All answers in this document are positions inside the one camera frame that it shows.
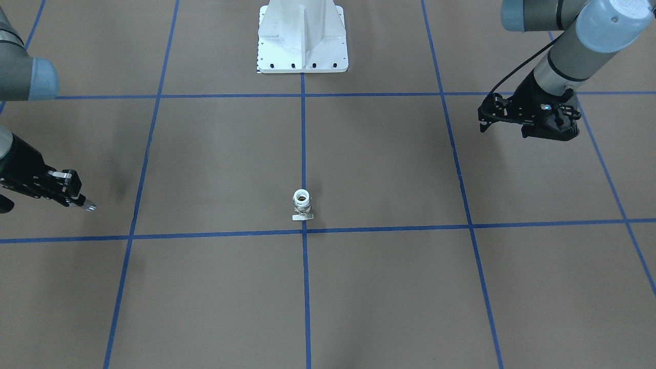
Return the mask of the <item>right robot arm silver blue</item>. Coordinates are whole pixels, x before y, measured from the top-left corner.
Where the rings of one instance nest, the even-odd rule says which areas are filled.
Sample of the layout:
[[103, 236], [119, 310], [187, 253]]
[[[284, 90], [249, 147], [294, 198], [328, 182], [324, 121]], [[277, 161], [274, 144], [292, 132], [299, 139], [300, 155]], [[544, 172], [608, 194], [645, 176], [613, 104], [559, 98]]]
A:
[[[51, 100], [58, 96], [59, 78], [51, 61], [32, 57], [23, 38], [1, 12], [1, 98], [3, 102]], [[52, 199], [64, 207], [89, 212], [96, 203], [80, 193], [75, 170], [57, 170], [42, 154], [9, 129], [1, 128], [2, 188], [30, 198]]]

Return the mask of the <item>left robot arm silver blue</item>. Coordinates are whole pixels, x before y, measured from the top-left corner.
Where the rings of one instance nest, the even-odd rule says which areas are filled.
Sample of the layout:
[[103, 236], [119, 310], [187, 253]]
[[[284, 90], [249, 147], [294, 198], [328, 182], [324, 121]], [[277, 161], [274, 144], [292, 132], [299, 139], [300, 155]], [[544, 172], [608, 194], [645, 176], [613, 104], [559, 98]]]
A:
[[561, 31], [512, 96], [491, 90], [478, 108], [480, 131], [503, 121], [524, 138], [568, 141], [579, 135], [577, 89], [654, 20], [654, 1], [504, 1], [508, 31]]

